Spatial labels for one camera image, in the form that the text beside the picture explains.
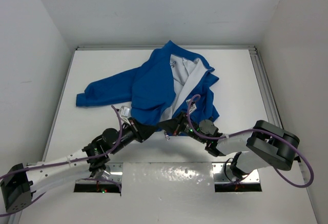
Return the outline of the blue zip jacket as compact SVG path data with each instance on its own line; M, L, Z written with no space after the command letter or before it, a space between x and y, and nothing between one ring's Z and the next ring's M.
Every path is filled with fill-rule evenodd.
M87 85L76 96L76 106L96 107L131 102L131 115L144 125L175 118L186 112L187 101L199 94L192 119L217 119L210 87L219 78L200 54L167 42L155 49L141 66Z

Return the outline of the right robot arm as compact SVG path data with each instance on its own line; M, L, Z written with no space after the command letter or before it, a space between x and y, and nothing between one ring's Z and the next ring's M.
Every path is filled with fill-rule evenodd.
M203 144L214 157L234 154L228 173L237 181L260 168L272 166L289 171L295 158L291 146L297 148L300 139L267 121L259 120L251 131L224 135L212 119L195 123L181 112L177 117L158 123L158 127L171 135L187 135Z

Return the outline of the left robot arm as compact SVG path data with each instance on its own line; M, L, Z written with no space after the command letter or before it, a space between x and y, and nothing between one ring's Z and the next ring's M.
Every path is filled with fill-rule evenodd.
M95 175L106 169L111 154L117 153L130 142L143 142L156 126L148 126L130 119L120 123L120 129L108 128L89 144L67 156L49 162L37 162L31 166L16 164L1 176L1 193L5 215L17 213L30 206L47 191L70 181L95 180Z

